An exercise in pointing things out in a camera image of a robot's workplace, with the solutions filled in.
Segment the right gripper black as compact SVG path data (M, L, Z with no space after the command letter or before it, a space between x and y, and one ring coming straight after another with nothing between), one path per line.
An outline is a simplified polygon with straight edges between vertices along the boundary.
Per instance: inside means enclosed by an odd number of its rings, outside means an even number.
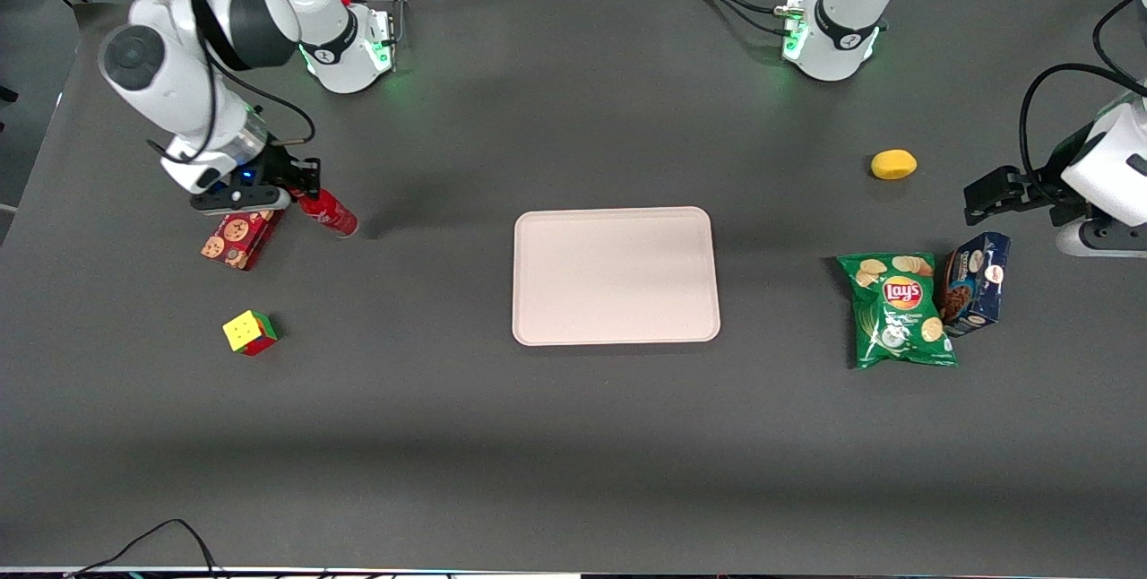
M258 191L263 187L278 187L298 203L302 194L319 199L321 193L321 161L296 161L286 151L263 151L240 169L240 191Z

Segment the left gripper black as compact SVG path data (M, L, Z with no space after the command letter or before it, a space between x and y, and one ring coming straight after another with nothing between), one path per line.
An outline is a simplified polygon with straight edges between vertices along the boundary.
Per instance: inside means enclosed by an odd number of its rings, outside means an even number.
M1050 224L1064 227L1080 220L1091 222L1095 211L1085 196L1066 183L1066 167L1072 166L1090 149L1089 135L1094 126L1086 123L1076 133L1066 136L1050 152L1041 169L1033 169L1025 126L1022 126L1022 167L1001 166L963 187L963 222L975 227L988 217L1004 212L1027 212L1048 209Z

